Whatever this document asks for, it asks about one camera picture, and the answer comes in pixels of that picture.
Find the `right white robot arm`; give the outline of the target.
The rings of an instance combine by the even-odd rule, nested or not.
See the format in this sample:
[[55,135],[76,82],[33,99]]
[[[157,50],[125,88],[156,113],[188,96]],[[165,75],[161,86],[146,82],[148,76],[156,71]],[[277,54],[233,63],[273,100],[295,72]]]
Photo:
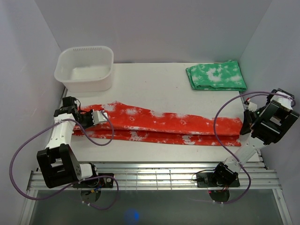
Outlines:
[[244,101],[246,109],[240,135],[248,135],[248,138],[235,153],[217,165],[211,175],[215,186],[229,187],[237,181],[244,164],[260,149],[281,140],[300,116],[293,110],[293,94],[283,89],[252,92],[253,97],[259,95],[266,95],[266,104],[262,107],[252,103],[249,97]]

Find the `red tie-dye trousers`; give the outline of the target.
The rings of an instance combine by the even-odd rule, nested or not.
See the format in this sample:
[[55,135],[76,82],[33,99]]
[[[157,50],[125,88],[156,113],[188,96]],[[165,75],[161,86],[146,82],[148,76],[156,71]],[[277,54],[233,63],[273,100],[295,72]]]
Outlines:
[[89,105],[82,110],[104,110],[108,114],[109,122],[86,130],[91,138],[177,145],[241,145],[239,118],[213,120],[198,115],[156,112],[121,102]]

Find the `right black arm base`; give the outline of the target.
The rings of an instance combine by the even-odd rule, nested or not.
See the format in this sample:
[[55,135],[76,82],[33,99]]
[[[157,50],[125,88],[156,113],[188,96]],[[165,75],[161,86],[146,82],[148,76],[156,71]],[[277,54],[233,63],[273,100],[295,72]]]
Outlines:
[[220,162],[213,170],[202,170],[194,173],[192,181],[196,181],[199,188],[237,188],[240,187],[238,173],[231,171],[228,166]]

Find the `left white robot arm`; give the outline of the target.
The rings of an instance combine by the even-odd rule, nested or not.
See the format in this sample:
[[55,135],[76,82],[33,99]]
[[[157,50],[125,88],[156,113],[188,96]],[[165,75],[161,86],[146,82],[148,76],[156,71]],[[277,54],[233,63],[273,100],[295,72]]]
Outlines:
[[37,153],[37,161],[48,188],[83,180],[88,187],[99,183],[99,175],[91,164],[80,164],[71,149],[71,138],[76,122],[84,128],[100,123],[100,111],[79,110],[75,97],[65,97],[62,107],[54,112],[54,122],[49,143]]

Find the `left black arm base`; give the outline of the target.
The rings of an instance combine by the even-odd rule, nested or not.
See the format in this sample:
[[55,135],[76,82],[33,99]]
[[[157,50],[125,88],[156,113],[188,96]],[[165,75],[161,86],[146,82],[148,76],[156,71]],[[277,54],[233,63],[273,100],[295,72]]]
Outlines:
[[73,184],[73,188],[112,188],[113,187],[113,173],[99,173],[98,176],[102,176],[101,178],[97,178],[95,180],[83,181],[81,183]]

